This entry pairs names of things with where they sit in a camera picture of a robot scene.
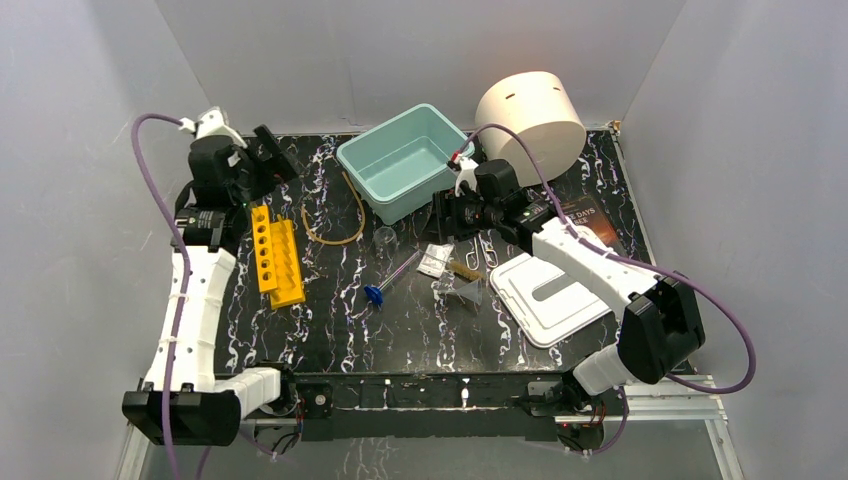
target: white plastic tray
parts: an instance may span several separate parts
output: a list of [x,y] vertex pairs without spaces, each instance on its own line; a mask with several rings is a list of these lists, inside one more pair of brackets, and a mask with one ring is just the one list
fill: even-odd
[[539,348],[555,345],[609,312],[586,287],[526,253],[496,268],[490,278],[527,339]]

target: black table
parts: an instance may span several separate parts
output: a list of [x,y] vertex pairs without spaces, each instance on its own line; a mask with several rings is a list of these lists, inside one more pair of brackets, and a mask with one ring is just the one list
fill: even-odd
[[[305,208],[322,237],[346,238],[359,226],[336,149],[350,135],[283,136],[282,148],[297,158],[301,178],[265,198],[272,215],[294,220],[306,302],[278,310],[259,294],[253,243],[242,242],[238,265],[225,295],[217,336],[215,369],[237,373],[256,360],[285,361],[298,373],[518,372],[562,370],[614,341],[611,314],[552,348],[531,345],[489,287],[481,307],[434,296],[433,279],[409,271],[386,293],[382,310],[369,305],[362,291],[378,284],[420,242],[429,212],[423,207],[392,227],[400,243],[392,261],[376,258],[371,238],[382,222],[366,205],[366,228],[358,241],[325,246],[310,240],[300,220]],[[563,202],[592,196],[612,222],[625,252],[648,260],[616,149],[607,130],[589,132],[580,159],[552,186]],[[518,254],[497,233],[483,232],[500,263]],[[465,260],[471,240],[455,245]],[[486,266],[480,252],[480,269]]]

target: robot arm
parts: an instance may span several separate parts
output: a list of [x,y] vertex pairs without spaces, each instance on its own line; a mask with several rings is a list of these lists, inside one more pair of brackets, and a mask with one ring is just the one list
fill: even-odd
[[154,443],[161,444],[161,401],[168,345],[176,343],[171,377],[171,424],[178,445],[229,445],[241,420],[261,405],[281,396],[283,371],[248,368],[216,381],[213,371],[215,336],[224,291],[235,267],[239,241],[249,229],[247,205],[267,195],[281,182],[297,176],[293,161],[265,126],[254,130],[264,155],[251,151],[227,125],[226,114],[213,108],[197,122],[182,119],[181,130],[195,135],[188,157],[193,180],[178,200],[175,219],[188,248],[192,271],[179,334],[171,327],[183,277],[180,252],[172,255],[173,274],[165,322],[153,363],[137,391],[126,392],[122,410],[130,422]]
[[[570,408],[582,408],[590,397],[628,382],[657,383],[704,344],[701,316],[690,287],[581,245],[546,200],[529,199],[505,160],[476,168],[468,162],[457,157],[452,167],[458,172],[456,188],[434,195],[434,210],[442,219],[440,236],[464,239],[481,229],[496,229],[507,242],[583,284],[621,324],[616,344],[590,355],[564,376],[564,403]],[[473,183],[467,181],[469,170],[474,171]],[[606,250],[591,230],[576,230]]]

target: gray wall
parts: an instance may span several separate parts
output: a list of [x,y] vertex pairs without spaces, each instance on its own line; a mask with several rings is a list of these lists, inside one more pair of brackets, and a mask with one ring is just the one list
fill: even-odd
[[280,133],[360,131],[418,103],[472,127],[483,93],[527,70],[559,75],[584,122],[621,119],[684,3],[157,2],[209,99]]
[[[0,2],[3,478],[114,475],[121,396],[150,364],[170,268],[129,126],[205,108],[152,0]],[[190,138],[142,137],[173,198]]]
[[[760,369],[725,398],[750,478],[848,478],[845,2],[690,0],[623,125],[661,265],[726,299]],[[745,356],[705,308],[697,364]]]

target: rubber band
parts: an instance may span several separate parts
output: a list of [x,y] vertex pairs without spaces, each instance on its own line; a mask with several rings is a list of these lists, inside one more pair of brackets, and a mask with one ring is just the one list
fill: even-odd
[[312,240],[324,244],[324,245],[347,245],[350,242],[353,242],[365,230],[365,206],[362,205],[362,200],[359,198],[359,195],[356,193],[356,190],[353,188],[353,184],[350,182],[350,178],[347,176],[347,172],[342,172],[342,176],[345,177],[345,181],[347,182],[347,186],[350,187],[351,193],[353,193],[353,198],[356,199],[357,205],[359,205],[359,211],[362,213],[362,220],[359,224],[359,230],[353,234],[352,237],[346,238],[344,240],[324,240],[319,237],[311,228],[309,228],[309,222],[306,219],[306,208],[302,207],[300,209],[300,219],[303,221],[303,228],[306,229],[306,235],[309,236]]

